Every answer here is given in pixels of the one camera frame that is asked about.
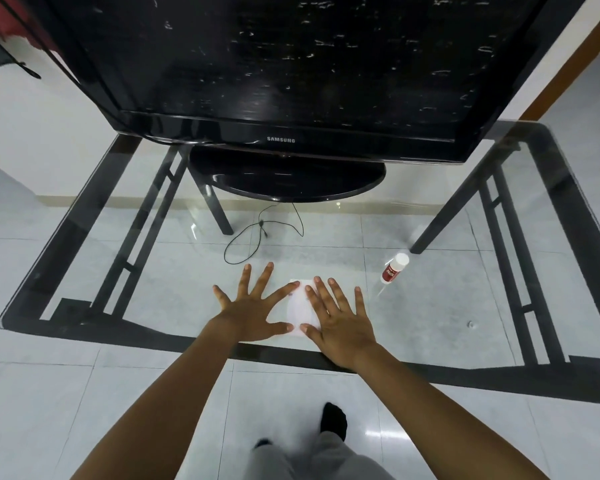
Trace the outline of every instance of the red label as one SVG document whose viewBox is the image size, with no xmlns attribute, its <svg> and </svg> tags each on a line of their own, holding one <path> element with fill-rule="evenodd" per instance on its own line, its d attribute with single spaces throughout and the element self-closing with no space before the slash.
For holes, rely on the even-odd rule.
<svg viewBox="0 0 600 480">
<path fill-rule="evenodd" d="M 394 268 L 391 267 L 391 263 L 389 263 L 387 267 L 384 268 L 382 279 L 384 282 L 390 283 L 395 279 L 396 276 L 398 276 L 399 273 L 400 271 L 394 270 Z"/>
</svg>

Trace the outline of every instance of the brown wooden trim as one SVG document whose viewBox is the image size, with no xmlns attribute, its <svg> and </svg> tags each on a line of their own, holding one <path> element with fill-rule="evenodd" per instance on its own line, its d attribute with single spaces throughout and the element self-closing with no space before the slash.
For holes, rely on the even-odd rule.
<svg viewBox="0 0 600 480">
<path fill-rule="evenodd" d="M 588 67 L 600 53 L 600 23 L 576 49 L 569 60 L 562 66 L 558 74 L 544 88 L 536 100 L 531 103 L 520 117 L 524 121 L 537 121 L 549 110 L 577 77 Z"/>
</svg>

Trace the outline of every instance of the glue stick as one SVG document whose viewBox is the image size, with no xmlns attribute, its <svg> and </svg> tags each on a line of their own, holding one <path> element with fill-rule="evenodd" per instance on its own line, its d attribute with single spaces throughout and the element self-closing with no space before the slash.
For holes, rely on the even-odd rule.
<svg viewBox="0 0 600 480">
<path fill-rule="evenodd" d="M 409 263 L 409 256 L 405 253 L 396 254 L 389 263 L 387 263 L 380 280 L 385 283 L 391 283 L 398 273 L 400 273 Z"/>
</svg>

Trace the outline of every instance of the glass table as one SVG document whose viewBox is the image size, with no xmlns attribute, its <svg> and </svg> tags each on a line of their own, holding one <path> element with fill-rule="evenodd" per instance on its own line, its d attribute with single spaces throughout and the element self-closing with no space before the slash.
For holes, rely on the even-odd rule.
<svg viewBox="0 0 600 480">
<path fill-rule="evenodd" d="M 238 263 L 256 274 L 273 261 L 269 291 L 320 275 L 351 300 L 360 286 L 378 342 L 431 382 L 600 403 L 600 227 L 547 128 L 498 121 L 487 138 L 443 206 L 343 200 L 296 214 L 194 182 L 186 146 L 157 153 L 119 134 L 0 324 L 181 352 L 219 311 L 213 284 L 235 295 Z M 384 285 L 400 250 L 411 262 Z M 270 320 L 285 316 L 282 302 Z M 305 337 L 239 344 L 232 358 L 341 371 Z"/>
</svg>

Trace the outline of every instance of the beige baseboard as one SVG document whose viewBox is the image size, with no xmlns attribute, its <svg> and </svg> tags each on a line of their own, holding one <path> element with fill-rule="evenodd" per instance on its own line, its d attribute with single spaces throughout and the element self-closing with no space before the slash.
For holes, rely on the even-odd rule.
<svg viewBox="0 0 600 480">
<path fill-rule="evenodd" d="M 39 195 L 38 201 L 48 207 L 69 207 L 75 197 Z M 110 197 L 106 207 L 114 209 L 137 209 L 142 203 L 140 197 Z M 161 199 L 158 199 L 154 205 L 160 205 Z M 221 200 L 225 210 L 255 210 L 257 212 L 266 208 L 272 203 L 262 200 Z M 204 199 L 184 199 L 176 198 L 171 204 L 172 209 L 205 209 L 207 204 Z M 442 205 L 439 204 L 419 204 L 419 203 L 400 203 L 400 202 L 318 202 L 318 203 L 298 203 L 296 208 L 299 212 L 318 212 L 321 214 L 398 214 L 408 216 L 435 216 Z M 277 207 L 269 209 L 276 212 L 293 212 L 290 203 L 281 203 Z"/>
</svg>

